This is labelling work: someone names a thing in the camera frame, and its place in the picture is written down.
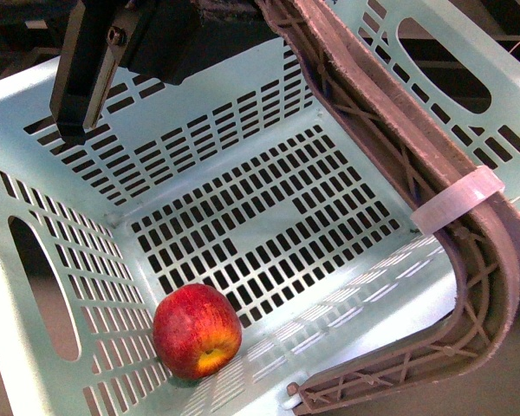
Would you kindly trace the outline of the black gripper top view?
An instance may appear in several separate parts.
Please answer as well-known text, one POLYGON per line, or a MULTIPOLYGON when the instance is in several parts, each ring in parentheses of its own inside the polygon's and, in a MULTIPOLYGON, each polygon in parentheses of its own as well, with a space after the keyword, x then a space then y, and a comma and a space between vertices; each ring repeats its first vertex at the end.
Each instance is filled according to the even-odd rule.
POLYGON ((190 1, 77 2, 49 104, 61 138, 85 140, 100 118, 119 65, 179 85, 185 79, 185 50, 199 27, 199 13, 190 1), (121 21, 126 9, 136 19, 131 30, 121 21))

